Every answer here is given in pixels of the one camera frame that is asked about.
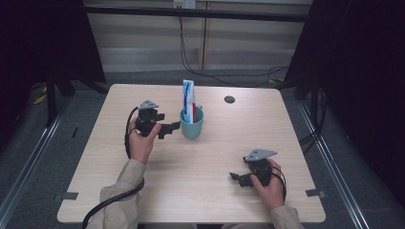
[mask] person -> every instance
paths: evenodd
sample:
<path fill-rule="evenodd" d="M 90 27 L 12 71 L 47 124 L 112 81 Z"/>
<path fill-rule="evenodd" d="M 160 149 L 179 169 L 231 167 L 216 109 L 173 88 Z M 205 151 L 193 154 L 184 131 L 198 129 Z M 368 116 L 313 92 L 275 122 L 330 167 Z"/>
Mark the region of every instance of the person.
<path fill-rule="evenodd" d="M 108 187 L 104 187 L 100 192 L 100 201 L 115 197 L 126 191 L 135 189 L 143 179 L 143 174 L 146 169 L 146 163 L 153 149 L 153 142 L 156 135 L 159 133 L 161 125 L 157 123 L 149 136 L 142 136 L 136 130 L 135 120 L 130 122 L 130 155 L 131 158 L 124 165 L 117 182 Z M 268 158 L 268 162 L 273 167 L 273 173 L 280 175 L 280 165 L 273 159 Z M 304 228 L 298 218 L 298 212 L 295 208 L 287 207 L 283 200 L 283 186 L 279 179 L 272 178 L 268 186 L 263 186 L 260 180 L 252 175 L 252 183 L 257 190 L 260 198 L 267 206 L 271 222 L 276 229 L 295 229 Z M 86 228 L 137 228 L 138 209 L 137 203 L 139 195 L 113 202 L 105 208 L 101 209 L 89 221 Z M 248 225 L 232 225 L 226 224 L 223 229 L 243 229 L 243 228 L 269 228 L 269 225 L 248 224 Z"/>

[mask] gray carpet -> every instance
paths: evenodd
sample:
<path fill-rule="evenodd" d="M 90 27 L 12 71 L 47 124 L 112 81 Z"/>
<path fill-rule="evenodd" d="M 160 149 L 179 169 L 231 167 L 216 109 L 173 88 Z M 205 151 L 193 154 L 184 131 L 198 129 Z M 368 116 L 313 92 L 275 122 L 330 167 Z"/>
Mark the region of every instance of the gray carpet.
<path fill-rule="evenodd" d="M 282 70 L 274 73 L 271 78 L 283 78 L 285 72 L 286 70 Z M 266 73 L 266 70 L 210 71 L 210 73 Z M 196 85 L 200 86 L 229 86 L 212 77 L 198 76 L 187 71 L 109 73 L 106 77 L 108 83 L 104 85 L 105 87 L 115 83 L 181 85 L 185 78 L 193 79 Z M 251 87 L 265 82 L 267 76 L 227 76 L 220 79 L 233 85 Z M 271 88 L 274 85 L 266 83 L 260 87 Z M 77 92 L 70 99 L 69 107 L 29 180 L 7 228 L 80 227 L 78 224 L 63 224 L 57 221 L 56 214 L 60 202 L 53 201 L 53 198 L 55 194 L 67 190 L 106 95 L 98 94 L 78 82 L 75 82 L 75 87 Z M 35 99 L 39 91 L 32 93 L 32 99 Z M 309 134 L 309 129 L 292 93 L 293 89 L 282 90 L 288 114 L 300 139 Z M 46 102 L 36 106 L 28 104 L 17 123 L 16 132 L 10 144 L 2 150 L 0 156 L 2 201 L 44 131 L 46 109 Z M 364 163 L 355 147 L 346 139 L 346 134 L 332 108 L 328 108 L 322 135 L 363 210 L 370 228 L 405 228 L 404 211 L 395 202 L 385 185 Z M 326 198 L 322 198 L 327 219 L 323 223 L 307 224 L 306 228 L 355 228 L 316 145 L 308 151 L 306 160 L 315 186 L 327 194 Z"/>

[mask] light wood surface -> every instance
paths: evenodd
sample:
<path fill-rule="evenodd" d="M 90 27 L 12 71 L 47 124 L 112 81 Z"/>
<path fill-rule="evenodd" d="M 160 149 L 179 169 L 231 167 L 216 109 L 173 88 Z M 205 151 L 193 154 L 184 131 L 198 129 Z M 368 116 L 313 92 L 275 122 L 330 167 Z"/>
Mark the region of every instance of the light wood surface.
<path fill-rule="evenodd" d="M 325 212 L 280 93 L 271 89 L 195 87 L 203 105 L 201 135 L 187 139 L 181 130 L 156 139 L 140 192 L 140 222 L 268 222 L 268 210 L 254 188 L 241 188 L 229 172 L 249 172 L 242 157 L 252 149 L 277 151 L 273 158 L 287 179 L 286 205 L 302 222 L 321 222 Z M 224 102 L 227 95 L 233 104 Z M 162 123 L 179 120 L 181 86 L 114 85 L 107 95 L 57 218 L 80 222 L 99 203 L 102 187 L 116 182 L 128 157 L 123 139 L 133 108 L 150 99 L 158 103 Z"/>

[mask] beige sleeve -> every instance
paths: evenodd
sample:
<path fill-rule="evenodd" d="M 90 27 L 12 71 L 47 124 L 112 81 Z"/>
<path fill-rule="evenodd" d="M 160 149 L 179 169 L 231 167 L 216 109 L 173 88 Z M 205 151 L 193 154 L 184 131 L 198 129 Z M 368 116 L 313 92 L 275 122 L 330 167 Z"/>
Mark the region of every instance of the beige sleeve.
<path fill-rule="evenodd" d="M 276 229 L 303 229 L 298 218 L 298 211 L 292 207 L 281 206 L 270 211 L 271 222 Z"/>
<path fill-rule="evenodd" d="M 123 167 L 117 182 L 101 189 L 100 201 L 135 189 L 142 182 L 144 172 L 144 164 L 130 159 Z M 87 228 L 137 228 L 138 199 L 138 195 L 133 195 L 111 203 L 90 219 Z"/>

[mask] cup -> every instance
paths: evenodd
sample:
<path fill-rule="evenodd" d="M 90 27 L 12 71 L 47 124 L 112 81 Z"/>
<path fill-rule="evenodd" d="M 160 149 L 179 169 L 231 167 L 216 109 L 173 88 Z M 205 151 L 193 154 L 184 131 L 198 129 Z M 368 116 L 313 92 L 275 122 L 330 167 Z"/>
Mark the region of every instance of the cup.
<path fill-rule="evenodd" d="M 195 123 L 188 123 L 184 121 L 184 113 L 181 110 L 180 112 L 180 121 L 181 121 L 181 131 L 182 134 L 189 138 L 197 138 L 203 128 L 203 106 L 201 104 L 197 105 L 197 121 Z"/>

